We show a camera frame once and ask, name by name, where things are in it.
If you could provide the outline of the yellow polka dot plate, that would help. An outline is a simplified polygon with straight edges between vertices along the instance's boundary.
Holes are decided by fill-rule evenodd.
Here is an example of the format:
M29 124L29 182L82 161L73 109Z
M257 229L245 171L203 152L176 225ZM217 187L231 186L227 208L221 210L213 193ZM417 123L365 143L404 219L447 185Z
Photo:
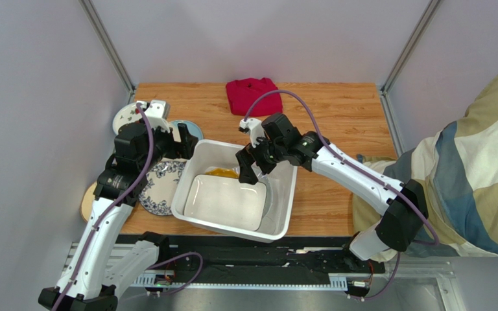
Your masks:
M204 174L209 176L218 176L218 177L232 178L232 179L239 178L239 174L234 169L227 169L227 168L212 168L211 170L208 170Z

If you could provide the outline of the white rectangular plate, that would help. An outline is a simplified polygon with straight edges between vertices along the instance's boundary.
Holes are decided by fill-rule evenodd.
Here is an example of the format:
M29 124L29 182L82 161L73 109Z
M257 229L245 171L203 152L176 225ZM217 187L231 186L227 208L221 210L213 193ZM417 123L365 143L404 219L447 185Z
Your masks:
M237 179L197 175L188 192L184 216L216 225L255 231L267 206L268 185Z

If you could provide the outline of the white round plate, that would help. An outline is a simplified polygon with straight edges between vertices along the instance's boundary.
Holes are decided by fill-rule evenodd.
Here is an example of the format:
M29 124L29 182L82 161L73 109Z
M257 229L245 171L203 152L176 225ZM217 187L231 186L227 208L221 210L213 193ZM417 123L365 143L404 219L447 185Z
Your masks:
M272 187L272 183L269 177L266 174L258 173L258 182L263 183L266 186L266 196L265 196L265 204L263 208L262 219L267 216L269 210L272 207L274 201L274 189Z

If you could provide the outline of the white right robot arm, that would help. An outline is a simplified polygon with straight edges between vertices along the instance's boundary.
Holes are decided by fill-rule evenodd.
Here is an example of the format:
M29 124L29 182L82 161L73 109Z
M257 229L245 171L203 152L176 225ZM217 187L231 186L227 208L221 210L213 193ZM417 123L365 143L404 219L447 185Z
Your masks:
M254 185L280 163L288 162L331 179L362 198L380 215L380 220L357 233L349 250L359 260L392 249L405 252L429 217L422 185L382 175L342 152L317 132L300 133L288 117L275 113L264 121L243 119L239 131L250 143L236 153L239 181Z

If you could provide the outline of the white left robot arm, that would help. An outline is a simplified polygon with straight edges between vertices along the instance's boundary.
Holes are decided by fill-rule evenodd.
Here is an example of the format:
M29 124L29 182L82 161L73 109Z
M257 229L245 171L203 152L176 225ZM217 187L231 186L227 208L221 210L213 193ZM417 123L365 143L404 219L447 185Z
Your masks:
M48 310L116 310L125 290L149 266L166 260L169 239L145 232L118 263L107 268L121 228L147 185L147 171L162 159L191 159L198 138L184 123L174 130L149 130L144 121L125 124L114 152L99 175L91 214L77 251L56 286L42 289L38 302Z

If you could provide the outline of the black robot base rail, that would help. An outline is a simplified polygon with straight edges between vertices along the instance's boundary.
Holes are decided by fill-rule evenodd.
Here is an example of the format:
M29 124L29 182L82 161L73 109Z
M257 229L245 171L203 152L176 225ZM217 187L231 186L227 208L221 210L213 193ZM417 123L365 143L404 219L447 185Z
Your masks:
M172 279L196 283L254 285L326 285L329 274L367 279L385 273L384 264L357 262L346 249L348 237L288 236L266 244L232 236L170 235L160 251Z

